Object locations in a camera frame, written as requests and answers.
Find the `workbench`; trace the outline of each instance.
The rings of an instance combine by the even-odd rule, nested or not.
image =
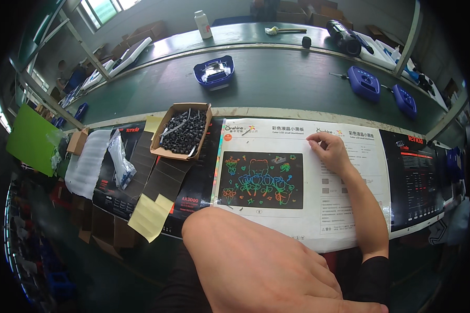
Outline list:
[[[265,34],[264,28],[306,27],[312,51],[301,47],[304,34]],[[427,93],[388,70],[338,52],[326,29],[291,23],[242,23],[213,27],[213,37],[201,39],[198,31],[174,35],[153,43],[110,82],[89,90],[67,110],[87,102],[82,123],[166,111],[172,103],[207,102],[216,107],[263,107],[319,111],[353,116],[426,134],[445,115]],[[235,77],[231,85],[207,92],[196,81],[193,67],[223,55],[233,57]],[[413,121],[396,106],[387,90],[373,104],[355,95],[348,81],[329,75],[346,73],[358,66],[374,74],[382,84],[400,84],[413,95],[418,115]],[[437,140],[462,146],[464,130],[453,122]]]

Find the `white packaging sheet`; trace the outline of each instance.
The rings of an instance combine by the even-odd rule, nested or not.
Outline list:
[[[305,139],[341,137],[376,197],[387,227],[388,166],[375,128],[303,120],[228,119],[221,131],[212,203],[323,253],[356,246],[348,190]]]

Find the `blue plastic basket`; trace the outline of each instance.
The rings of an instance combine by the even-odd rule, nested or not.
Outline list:
[[[207,82],[202,81],[202,75],[204,74],[205,68],[212,63],[219,63],[222,62],[226,64],[228,68],[230,68],[230,74],[226,74],[225,72],[217,73],[215,75],[209,76],[209,80]],[[221,89],[228,87],[230,81],[233,79],[233,73],[235,72],[235,67],[233,66],[233,59],[231,56],[224,56],[217,59],[211,59],[205,63],[197,64],[193,68],[193,72],[195,73],[195,78],[197,79],[198,83],[202,85],[202,87],[206,88],[209,91]]]

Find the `green board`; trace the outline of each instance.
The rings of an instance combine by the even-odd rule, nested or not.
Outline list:
[[[54,146],[47,134],[55,134],[57,131],[54,125],[35,110],[27,105],[21,106],[5,149],[35,170],[52,177],[54,170],[50,165],[50,158],[59,142]]]

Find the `wooden handle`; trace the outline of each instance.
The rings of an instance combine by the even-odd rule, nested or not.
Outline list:
[[[306,33],[305,28],[279,28],[279,32],[301,32]]]

